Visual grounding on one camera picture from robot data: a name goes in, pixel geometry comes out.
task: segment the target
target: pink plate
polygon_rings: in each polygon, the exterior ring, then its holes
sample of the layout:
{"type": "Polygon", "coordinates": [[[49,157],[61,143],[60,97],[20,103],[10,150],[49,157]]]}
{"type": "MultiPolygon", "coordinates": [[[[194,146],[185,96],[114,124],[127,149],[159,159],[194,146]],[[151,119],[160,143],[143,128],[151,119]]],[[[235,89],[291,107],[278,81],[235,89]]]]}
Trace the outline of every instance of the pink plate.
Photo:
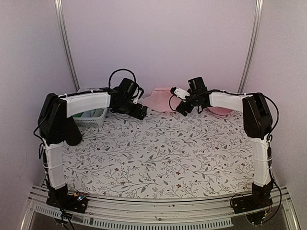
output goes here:
{"type": "Polygon", "coordinates": [[[220,108],[220,107],[208,107],[210,112],[217,114],[217,115],[227,115],[232,112],[231,109],[225,109],[225,108],[220,108]]]}

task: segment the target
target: green object in basket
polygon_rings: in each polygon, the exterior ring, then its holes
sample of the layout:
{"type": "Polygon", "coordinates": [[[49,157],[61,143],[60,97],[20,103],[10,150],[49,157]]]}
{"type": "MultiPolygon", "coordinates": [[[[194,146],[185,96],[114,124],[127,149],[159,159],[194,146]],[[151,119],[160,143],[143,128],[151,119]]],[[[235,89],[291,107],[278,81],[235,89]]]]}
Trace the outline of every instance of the green object in basket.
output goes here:
{"type": "Polygon", "coordinates": [[[81,117],[83,113],[75,114],[72,117],[81,117]]]}

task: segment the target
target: black bracket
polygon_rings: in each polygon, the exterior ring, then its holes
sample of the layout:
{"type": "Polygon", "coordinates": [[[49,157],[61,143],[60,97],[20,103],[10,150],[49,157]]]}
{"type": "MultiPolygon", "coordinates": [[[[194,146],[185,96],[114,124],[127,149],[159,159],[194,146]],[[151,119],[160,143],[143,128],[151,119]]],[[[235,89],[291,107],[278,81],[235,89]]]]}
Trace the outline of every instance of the black bracket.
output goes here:
{"type": "Polygon", "coordinates": [[[273,181],[263,187],[252,184],[252,195],[232,198],[230,206],[234,209],[235,214],[271,206],[273,204],[271,198],[272,189],[273,181]]]}
{"type": "Polygon", "coordinates": [[[85,213],[88,199],[84,198],[82,200],[79,200],[78,197],[75,197],[74,195],[66,195],[65,197],[62,197],[62,199],[66,200],[65,205],[63,206],[60,206],[58,201],[52,198],[52,196],[47,199],[46,204],[58,208],[62,207],[67,211],[85,213]]]}
{"type": "Polygon", "coordinates": [[[245,133],[250,138],[263,140],[272,129],[272,115],[262,93],[242,99],[243,125],[245,133]]]}

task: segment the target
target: metal frame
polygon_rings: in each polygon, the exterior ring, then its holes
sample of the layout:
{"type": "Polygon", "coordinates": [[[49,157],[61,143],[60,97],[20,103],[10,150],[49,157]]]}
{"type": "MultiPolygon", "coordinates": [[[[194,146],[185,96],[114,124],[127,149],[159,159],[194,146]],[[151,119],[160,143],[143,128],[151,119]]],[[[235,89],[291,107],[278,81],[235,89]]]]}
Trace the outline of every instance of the metal frame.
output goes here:
{"type": "Polygon", "coordinates": [[[31,221],[34,215],[35,206],[36,204],[33,203],[31,200],[29,199],[27,200],[26,205],[25,205],[25,214],[21,222],[20,230],[29,230],[31,221]]]}
{"type": "MultiPolygon", "coordinates": [[[[69,69],[71,72],[71,79],[72,83],[74,85],[74,88],[76,91],[80,89],[80,85],[78,82],[76,70],[73,64],[72,60],[72,55],[71,55],[71,49],[69,46],[69,41],[68,41],[68,36],[67,36],[67,31],[66,31],[66,25],[65,25],[65,20],[64,20],[64,13],[63,13],[63,6],[62,6],[62,0],[55,0],[55,6],[56,6],[56,13],[57,13],[57,18],[58,18],[58,23],[59,23],[59,29],[60,33],[62,36],[62,41],[65,49],[65,54],[66,58],[68,61],[69,69]]],[[[249,69],[254,53],[254,48],[256,45],[256,40],[258,36],[258,30],[260,27],[260,21],[261,21],[261,14],[262,14],[262,6],[263,6],[263,0],[257,0],[256,1],[256,8],[255,8],[255,15],[254,15],[254,22],[253,22],[253,27],[252,27],[252,34],[250,38],[250,43],[249,43],[249,48],[248,48],[248,55],[244,64],[244,69],[243,69],[243,74],[240,80],[240,85],[238,89],[238,93],[242,93],[247,79],[248,79],[248,74],[249,74],[249,69]]]]}
{"type": "Polygon", "coordinates": [[[292,202],[283,204],[283,210],[290,230],[300,230],[298,219],[292,202]]]}
{"type": "Polygon", "coordinates": [[[262,6],[263,6],[263,0],[257,0],[256,8],[255,8],[253,29],[252,29],[252,34],[251,34],[251,37],[250,37],[249,48],[248,48],[248,55],[247,55],[246,60],[245,60],[245,65],[244,65],[243,74],[242,74],[242,78],[241,78],[241,81],[240,81],[238,93],[243,93],[243,90],[245,88],[245,85],[246,85],[246,82],[247,82],[247,79],[248,79],[249,69],[250,69],[252,58],[253,58],[254,49],[255,49],[255,46],[256,46],[256,40],[257,40],[257,36],[258,36],[258,31],[259,31],[259,27],[260,27],[262,6]]]}
{"type": "MultiPolygon", "coordinates": [[[[281,190],[283,194],[282,203],[287,205],[287,203],[291,202],[290,196],[286,187],[282,187],[281,190]]],[[[48,191],[44,188],[44,185],[43,187],[33,186],[28,200],[32,205],[35,205],[32,209],[36,212],[59,218],[59,209],[46,205],[47,196],[48,191]]],[[[89,202],[85,214],[72,213],[72,222],[110,230],[118,229],[115,226],[119,224],[127,226],[127,228],[123,227],[123,229],[130,228],[130,230],[143,230],[143,226],[147,226],[148,230],[163,230],[164,226],[166,229],[168,226],[169,230],[181,230],[184,229],[182,226],[185,225],[195,226],[195,229],[199,229],[200,225],[205,226],[207,224],[208,226],[210,223],[212,223],[212,227],[209,225],[209,228],[204,229],[219,229],[222,227],[221,223],[231,217],[261,210],[234,214],[229,204],[232,196],[189,198],[183,201],[181,199],[119,199],[119,197],[90,195],[88,196],[89,202]]],[[[273,207],[275,207],[279,204],[280,199],[277,188],[272,190],[271,196],[273,207]]],[[[299,230],[299,228],[291,228],[290,230],[299,230]]]]}
{"type": "Polygon", "coordinates": [[[75,66],[73,64],[72,55],[71,55],[71,48],[69,46],[69,41],[68,41],[68,37],[67,37],[62,0],[54,0],[54,3],[55,3],[55,6],[56,6],[56,13],[57,13],[57,18],[58,18],[58,23],[59,23],[59,30],[60,30],[60,33],[61,33],[61,37],[62,37],[64,49],[65,49],[66,59],[67,59],[67,62],[68,62],[69,70],[71,72],[72,83],[73,83],[73,86],[75,88],[75,91],[77,92],[80,89],[80,85],[79,85],[79,82],[78,82],[76,69],[75,69],[75,66]]]}

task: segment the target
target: pink cloth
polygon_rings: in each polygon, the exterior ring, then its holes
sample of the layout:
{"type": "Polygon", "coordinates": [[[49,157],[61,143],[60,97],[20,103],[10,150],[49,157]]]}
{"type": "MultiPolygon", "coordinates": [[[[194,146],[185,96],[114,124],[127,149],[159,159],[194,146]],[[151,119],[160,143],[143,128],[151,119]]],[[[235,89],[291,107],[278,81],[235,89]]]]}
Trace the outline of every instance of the pink cloth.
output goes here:
{"type": "MultiPolygon", "coordinates": [[[[171,87],[155,88],[149,97],[142,100],[142,104],[158,112],[173,113],[174,111],[169,107],[169,99],[172,96],[170,90],[171,87]]],[[[171,100],[172,108],[176,109],[180,102],[181,100],[174,96],[171,100]]]]}
{"type": "Polygon", "coordinates": [[[232,112],[231,109],[225,109],[225,108],[220,108],[220,107],[208,107],[210,112],[218,115],[227,115],[232,112]]]}

